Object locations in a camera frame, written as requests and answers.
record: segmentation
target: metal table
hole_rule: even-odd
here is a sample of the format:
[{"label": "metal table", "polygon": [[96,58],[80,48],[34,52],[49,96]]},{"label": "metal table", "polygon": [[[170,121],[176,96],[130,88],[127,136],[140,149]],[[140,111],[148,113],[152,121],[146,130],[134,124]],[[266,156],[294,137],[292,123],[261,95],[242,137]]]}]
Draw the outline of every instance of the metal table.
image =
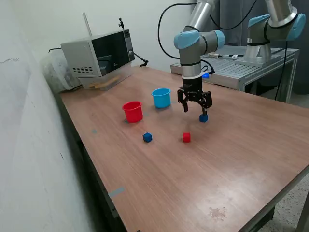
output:
[{"label": "metal table", "polygon": [[[215,53],[220,55],[245,54],[246,49],[247,47],[224,46]],[[212,64],[216,71],[214,75],[211,75],[209,79],[204,79],[204,81],[239,91],[245,91],[246,85],[259,80],[283,66],[285,50],[280,50],[280,48],[272,48],[272,53],[281,55],[281,59],[278,62],[262,68],[236,64],[235,60],[231,58],[210,58],[204,55],[202,58]],[[299,51],[299,49],[290,48],[287,50],[285,69],[277,98],[277,100],[281,102],[288,103],[290,101]],[[182,74],[180,63],[171,64],[170,69],[172,73]]]}]

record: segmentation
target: scratch on table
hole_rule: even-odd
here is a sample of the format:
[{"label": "scratch on table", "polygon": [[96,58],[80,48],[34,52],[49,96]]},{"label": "scratch on table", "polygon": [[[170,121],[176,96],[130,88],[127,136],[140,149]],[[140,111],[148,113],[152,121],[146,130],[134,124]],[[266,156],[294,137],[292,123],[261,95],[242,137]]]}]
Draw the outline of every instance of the scratch on table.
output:
[{"label": "scratch on table", "polygon": [[220,210],[219,208],[213,209],[213,208],[209,207],[209,210],[210,210],[210,215],[211,215],[212,219],[223,221],[224,218],[226,217],[225,216],[225,213],[226,213],[225,207],[223,207],[222,210]]},{"label": "scratch on table", "polygon": [[9,58],[9,59],[6,59],[5,61],[0,61],[0,64],[4,64],[4,63],[9,62],[9,61],[18,62],[19,58]]}]

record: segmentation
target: red cube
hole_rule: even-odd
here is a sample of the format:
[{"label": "red cube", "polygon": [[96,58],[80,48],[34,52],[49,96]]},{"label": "red cube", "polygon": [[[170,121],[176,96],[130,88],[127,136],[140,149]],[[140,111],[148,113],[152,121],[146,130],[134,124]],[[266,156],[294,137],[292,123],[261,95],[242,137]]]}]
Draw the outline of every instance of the red cube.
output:
[{"label": "red cube", "polygon": [[183,133],[183,142],[184,143],[191,142],[191,135],[190,135],[190,133]]}]

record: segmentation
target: floor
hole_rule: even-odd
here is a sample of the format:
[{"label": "floor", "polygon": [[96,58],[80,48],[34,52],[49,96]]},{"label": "floor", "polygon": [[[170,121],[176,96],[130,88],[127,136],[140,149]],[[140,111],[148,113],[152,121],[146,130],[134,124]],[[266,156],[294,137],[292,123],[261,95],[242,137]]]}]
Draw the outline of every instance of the floor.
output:
[{"label": "floor", "polygon": [[[273,99],[275,90],[263,94]],[[290,104],[309,108],[309,95],[292,94]],[[294,232],[309,190],[309,174],[295,186],[276,206],[273,220],[259,232]]]}]

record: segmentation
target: cable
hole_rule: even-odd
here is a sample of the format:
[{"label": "cable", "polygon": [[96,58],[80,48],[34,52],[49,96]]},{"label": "cable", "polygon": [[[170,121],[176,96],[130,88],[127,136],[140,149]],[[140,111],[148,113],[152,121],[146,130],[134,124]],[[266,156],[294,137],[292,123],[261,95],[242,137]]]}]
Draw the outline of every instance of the cable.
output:
[{"label": "cable", "polygon": [[277,88],[277,92],[276,92],[275,100],[277,100],[277,96],[278,96],[279,89],[280,89],[280,85],[281,85],[282,78],[283,78],[283,73],[284,73],[284,68],[285,68],[285,63],[286,63],[286,53],[287,53],[287,50],[288,50],[288,42],[286,41],[286,42],[285,42],[284,62],[283,62],[283,67],[282,67],[281,77],[280,77],[280,81],[279,81],[279,84],[278,84],[278,88]]},{"label": "cable", "polygon": [[219,55],[218,57],[219,58],[222,58],[222,57],[233,57],[235,54],[231,54],[231,55]]},{"label": "cable", "polygon": [[205,72],[205,71],[207,71],[208,70],[208,65],[204,65],[204,67],[202,68],[202,72]]},{"label": "cable", "polygon": [[59,49],[62,49],[62,47],[57,47],[57,48],[51,48],[48,50],[48,53],[50,53],[50,51],[53,51],[53,50],[59,50]]},{"label": "cable", "polygon": [[256,4],[256,2],[257,2],[257,0],[254,1],[253,5],[251,6],[251,8],[250,8],[250,10],[248,11],[248,13],[246,14],[246,16],[245,16],[236,26],[233,26],[233,27],[231,27],[231,28],[222,28],[222,27],[220,27],[220,26],[214,21],[214,19],[213,19],[212,16],[211,16],[211,20],[212,20],[212,22],[213,22],[218,28],[220,28],[220,29],[222,29],[222,30],[231,30],[231,29],[234,29],[234,28],[238,27],[240,24],[242,24],[243,21],[245,21],[245,19],[248,17],[248,15],[250,14],[250,12],[252,11],[252,9],[253,9],[254,5]]},{"label": "cable", "polygon": [[161,14],[161,16],[160,16],[160,19],[159,19],[159,24],[158,24],[158,42],[159,42],[160,48],[161,48],[162,51],[165,53],[165,55],[167,55],[168,57],[171,57],[171,58],[173,58],[173,59],[179,59],[179,57],[174,57],[174,56],[171,56],[169,53],[167,53],[167,52],[164,50],[164,48],[163,48],[163,46],[162,46],[162,44],[161,44],[161,41],[160,41],[160,25],[161,25],[161,20],[162,20],[162,17],[163,17],[163,15],[164,15],[164,13],[165,13],[169,8],[171,8],[171,7],[173,7],[173,6],[189,6],[189,5],[196,5],[196,3],[176,3],[176,4],[173,4],[173,5],[170,5],[168,8],[166,8],[166,9],[162,12],[162,14]]},{"label": "cable", "polygon": [[146,59],[143,59],[142,57],[140,57],[139,55],[137,55],[135,52],[133,52],[133,53],[134,53],[134,55],[136,55],[138,58],[140,58],[141,61],[144,62],[143,64],[140,65],[140,67],[142,67],[142,66],[147,67],[147,64],[148,64],[149,61],[146,60]]},{"label": "cable", "polygon": [[281,49],[279,49],[278,51],[272,52],[271,54],[274,55],[274,54],[277,54],[278,52],[281,52],[281,51],[283,51],[283,50],[284,50],[284,48],[281,48]]},{"label": "cable", "polygon": [[204,60],[204,59],[201,59],[201,61],[203,61],[203,62],[205,62],[206,64],[208,64],[208,66],[211,68],[211,72],[210,72],[209,74],[214,74],[214,73],[215,73],[215,70],[214,70],[213,66],[212,66],[208,61],[206,61],[206,60]]},{"label": "cable", "polygon": [[[170,5],[168,8],[166,8],[166,9],[162,12],[162,14],[161,14],[161,16],[160,16],[160,19],[159,19],[159,23],[158,23],[158,42],[159,42],[160,48],[161,48],[162,51],[165,53],[165,55],[167,55],[168,57],[171,57],[171,58],[173,58],[173,59],[180,59],[180,58],[179,58],[179,57],[171,56],[169,53],[167,53],[167,52],[164,50],[164,48],[163,48],[163,46],[162,46],[162,44],[161,44],[161,40],[160,40],[160,25],[161,25],[161,21],[162,21],[162,18],[163,18],[164,13],[165,13],[169,8],[171,8],[171,7],[173,7],[173,6],[189,6],[189,5],[196,5],[196,3],[176,3],[176,4],[173,4],[173,5]],[[203,62],[205,62],[205,63],[207,63],[207,64],[209,65],[209,67],[211,68],[210,74],[214,74],[214,73],[215,73],[215,70],[214,70],[213,66],[212,66],[209,62],[207,62],[207,61],[205,61],[205,60],[203,60],[203,59],[201,59],[201,61],[203,61]]]}]

